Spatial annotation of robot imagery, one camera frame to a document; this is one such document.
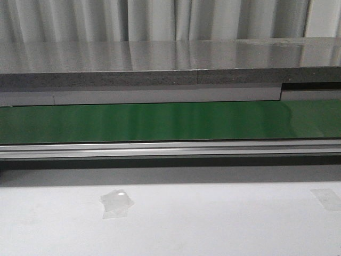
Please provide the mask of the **clear tape patch left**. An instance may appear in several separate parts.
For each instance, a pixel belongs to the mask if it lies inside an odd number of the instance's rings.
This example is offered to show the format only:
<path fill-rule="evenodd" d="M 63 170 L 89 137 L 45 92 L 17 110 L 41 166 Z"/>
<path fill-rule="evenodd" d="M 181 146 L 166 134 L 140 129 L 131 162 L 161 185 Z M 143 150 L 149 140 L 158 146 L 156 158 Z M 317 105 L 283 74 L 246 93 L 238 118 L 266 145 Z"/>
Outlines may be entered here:
<path fill-rule="evenodd" d="M 134 205 L 134 201 L 123 189 L 113 190 L 100 197 L 103 204 L 104 219 L 124 218 L 128 216 L 128 210 Z"/>

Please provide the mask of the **clear tape patch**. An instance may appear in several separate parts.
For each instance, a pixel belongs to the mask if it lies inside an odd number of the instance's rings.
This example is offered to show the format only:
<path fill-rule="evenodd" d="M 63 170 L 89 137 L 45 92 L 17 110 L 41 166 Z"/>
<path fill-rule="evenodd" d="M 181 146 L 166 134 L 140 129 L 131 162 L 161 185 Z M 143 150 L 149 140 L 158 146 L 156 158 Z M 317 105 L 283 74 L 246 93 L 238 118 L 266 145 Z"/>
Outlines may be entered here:
<path fill-rule="evenodd" d="M 128 210 L 134 205 L 134 201 L 123 189 L 113 190 L 100 197 L 103 204 L 104 219 L 124 218 L 128 216 Z"/>
<path fill-rule="evenodd" d="M 332 189 L 312 189 L 311 193 L 327 211 L 340 211 L 340 197 Z"/>

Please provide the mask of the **grey stone countertop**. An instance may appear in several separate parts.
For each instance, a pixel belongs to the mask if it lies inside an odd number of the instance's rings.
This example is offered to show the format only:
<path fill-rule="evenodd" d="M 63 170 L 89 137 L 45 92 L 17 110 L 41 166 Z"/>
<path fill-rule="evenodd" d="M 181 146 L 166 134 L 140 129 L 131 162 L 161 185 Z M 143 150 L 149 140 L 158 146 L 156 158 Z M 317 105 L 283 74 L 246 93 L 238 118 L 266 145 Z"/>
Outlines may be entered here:
<path fill-rule="evenodd" d="M 1 44 L 1 89 L 340 81 L 340 39 Z"/>

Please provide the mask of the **green conveyor belt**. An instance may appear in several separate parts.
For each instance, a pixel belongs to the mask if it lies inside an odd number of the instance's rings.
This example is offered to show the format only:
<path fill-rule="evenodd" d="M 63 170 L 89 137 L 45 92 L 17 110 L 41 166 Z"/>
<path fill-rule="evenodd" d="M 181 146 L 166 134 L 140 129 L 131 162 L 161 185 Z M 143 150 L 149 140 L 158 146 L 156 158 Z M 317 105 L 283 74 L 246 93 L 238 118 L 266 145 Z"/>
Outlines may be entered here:
<path fill-rule="evenodd" d="M 1 144 L 340 137 L 340 101 L 1 108 Z"/>

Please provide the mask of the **clear tape patch right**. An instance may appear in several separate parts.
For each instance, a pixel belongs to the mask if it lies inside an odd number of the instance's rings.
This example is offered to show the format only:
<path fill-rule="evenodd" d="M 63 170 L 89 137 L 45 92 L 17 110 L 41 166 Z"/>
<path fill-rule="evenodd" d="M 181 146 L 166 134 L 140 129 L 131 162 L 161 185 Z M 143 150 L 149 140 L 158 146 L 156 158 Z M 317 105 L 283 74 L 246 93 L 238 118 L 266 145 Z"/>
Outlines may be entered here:
<path fill-rule="evenodd" d="M 312 189 L 311 193 L 327 211 L 340 211 L 340 197 L 332 189 Z"/>

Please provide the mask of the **white pleated curtain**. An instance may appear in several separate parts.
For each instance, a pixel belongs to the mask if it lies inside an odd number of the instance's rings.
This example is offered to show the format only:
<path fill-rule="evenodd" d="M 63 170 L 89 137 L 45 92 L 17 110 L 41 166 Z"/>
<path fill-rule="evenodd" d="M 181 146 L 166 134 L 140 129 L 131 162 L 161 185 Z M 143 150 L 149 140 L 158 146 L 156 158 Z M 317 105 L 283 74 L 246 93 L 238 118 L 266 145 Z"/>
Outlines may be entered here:
<path fill-rule="evenodd" d="M 339 36 L 340 1 L 1 1 L 1 42 Z"/>

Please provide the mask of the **aluminium conveyor side rail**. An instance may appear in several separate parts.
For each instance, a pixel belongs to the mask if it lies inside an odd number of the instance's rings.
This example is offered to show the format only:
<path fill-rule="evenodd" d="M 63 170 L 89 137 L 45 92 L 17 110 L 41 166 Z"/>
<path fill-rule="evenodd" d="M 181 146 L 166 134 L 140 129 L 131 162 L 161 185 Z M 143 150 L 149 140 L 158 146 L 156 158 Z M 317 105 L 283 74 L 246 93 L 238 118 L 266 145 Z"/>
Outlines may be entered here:
<path fill-rule="evenodd" d="M 340 152 L 340 139 L 156 141 L 2 145 L 1 159 L 177 157 Z"/>

